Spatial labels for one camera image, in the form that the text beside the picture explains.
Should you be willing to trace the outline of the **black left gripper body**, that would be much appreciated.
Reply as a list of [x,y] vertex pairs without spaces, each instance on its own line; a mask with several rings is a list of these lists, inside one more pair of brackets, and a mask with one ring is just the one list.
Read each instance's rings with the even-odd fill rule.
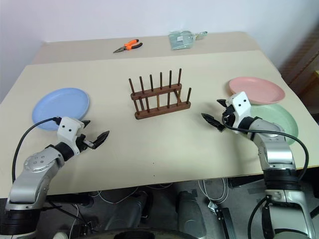
[[76,146],[79,149],[79,152],[85,151],[87,148],[95,149],[95,144],[89,140],[86,139],[86,136],[84,134],[80,134],[76,138]]

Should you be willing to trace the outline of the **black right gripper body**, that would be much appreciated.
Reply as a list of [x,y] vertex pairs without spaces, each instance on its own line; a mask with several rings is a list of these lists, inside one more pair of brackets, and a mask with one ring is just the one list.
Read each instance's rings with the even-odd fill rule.
[[234,127],[234,123],[236,120],[235,117],[235,108],[233,105],[229,105],[226,107],[225,111],[222,113],[222,123],[223,125],[231,130],[237,130],[237,127]]

